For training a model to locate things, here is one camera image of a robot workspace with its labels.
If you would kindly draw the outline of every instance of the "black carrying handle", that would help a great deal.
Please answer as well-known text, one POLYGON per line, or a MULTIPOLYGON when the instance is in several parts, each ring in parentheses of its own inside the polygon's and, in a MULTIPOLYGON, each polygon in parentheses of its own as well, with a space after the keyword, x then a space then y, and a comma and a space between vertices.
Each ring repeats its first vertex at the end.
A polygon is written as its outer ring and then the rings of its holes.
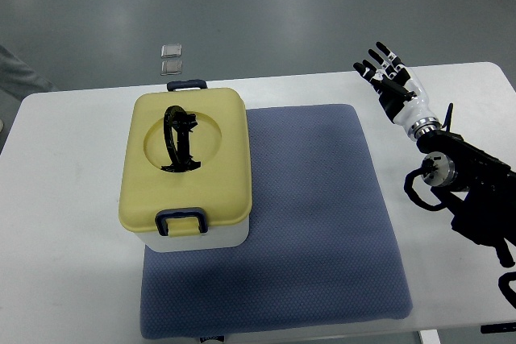
POLYGON ((169 153, 170 165, 161 167, 166 172, 193 171, 201 167, 200 161, 193 161, 190 154, 189 133, 197 125, 195 114, 186 113, 180 106, 167 108, 163 117, 164 143, 169 153), (177 132, 177 149, 174 145, 172 130, 177 132))
POLYGON ((164 237, 169 235, 169 225, 167 219, 180 218, 197 218, 199 222, 199 231, 204 234, 208 232, 208 222, 206 220, 206 213, 200 207, 192 207, 189 209, 164 209, 156 214, 156 227, 160 235, 164 237))
POLYGON ((177 89, 208 89, 206 81, 203 80, 187 80, 187 81, 170 81, 167 84, 167 90, 173 92, 177 89))

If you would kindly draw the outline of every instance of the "white table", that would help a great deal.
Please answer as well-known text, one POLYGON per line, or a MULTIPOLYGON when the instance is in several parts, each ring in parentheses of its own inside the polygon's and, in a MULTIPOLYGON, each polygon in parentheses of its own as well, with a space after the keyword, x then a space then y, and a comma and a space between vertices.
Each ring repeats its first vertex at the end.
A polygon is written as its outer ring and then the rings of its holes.
MULTIPOLYGON (((516 167, 516 93, 494 64, 414 68, 452 131, 516 167)), ((368 141, 406 269, 412 313, 404 320, 233 334, 227 342, 279 342, 516 321, 497 288, 506 270, 494 249, 451 230, 447 211, 428 213, 403 193, 423 158, 386 118, 355 73, 233 81, 248 109, 347 103, 368 141)), ((118 220, 133 104, 163 85, 36 94, 18 113, 0 155, 0 342, 141 343, 144 245, 118 220)), ((428 193, 421 183, 418 191, 428 193)), ((422 195, 435 202, 430 193, 422 195)), ((193 339, 171 342, 193 343, 193 339)))

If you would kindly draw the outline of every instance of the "yellow lid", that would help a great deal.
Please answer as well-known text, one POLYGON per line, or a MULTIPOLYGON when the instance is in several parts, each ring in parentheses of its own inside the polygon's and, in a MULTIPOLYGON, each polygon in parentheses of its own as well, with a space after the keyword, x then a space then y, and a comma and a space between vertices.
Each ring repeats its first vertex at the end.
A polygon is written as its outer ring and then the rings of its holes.
MULTIPOLYGON (((156 231, 165 209, 200 207, 208 227, 230 226, 251 211, 251 159, 245 106, 233 89, 145 94, 135 103, 127 140, 119 219, 129 231, 156 231), (190 154, 201 167, 166 172, 171 164, 163 117, 169 106, 196 115, 189 134, 190 154)), ((174 222, 180 235, 198 234, 195 222, 174 222)))

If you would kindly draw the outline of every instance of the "black cable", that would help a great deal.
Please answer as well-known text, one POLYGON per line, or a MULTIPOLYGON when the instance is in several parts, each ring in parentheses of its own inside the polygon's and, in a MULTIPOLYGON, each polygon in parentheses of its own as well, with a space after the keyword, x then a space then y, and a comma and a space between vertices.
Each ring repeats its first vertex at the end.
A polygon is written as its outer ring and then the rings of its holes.
POLYGON ((422 209, 426 209, 428 211, 440 211, 441 209, 446 209, 446 205, 444 203, 438 203, 437 205, 430 205, 426 203, 423 199, 421 199, 418 193, 415 192, 414 188, 414 179, 418 176, 424 175, 426 173, 430 173, 434 171, 435 168, 430 165, 423 165, 421 168, 415 169, 410 172, 405 178, 405 184, 403 185, 403 189, 405 190, 409 199, 412 200, 413 203, 421 207, 422 209))

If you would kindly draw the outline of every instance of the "gray pants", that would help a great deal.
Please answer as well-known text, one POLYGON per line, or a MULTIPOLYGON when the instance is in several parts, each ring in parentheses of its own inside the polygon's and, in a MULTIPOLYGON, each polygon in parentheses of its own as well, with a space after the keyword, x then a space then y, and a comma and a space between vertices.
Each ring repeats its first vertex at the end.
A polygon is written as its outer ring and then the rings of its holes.
POLYGON ((45 80, 2 45, 0 45, 0 90, 20 101, 29 94, 59 91, 52 82, 45 80))

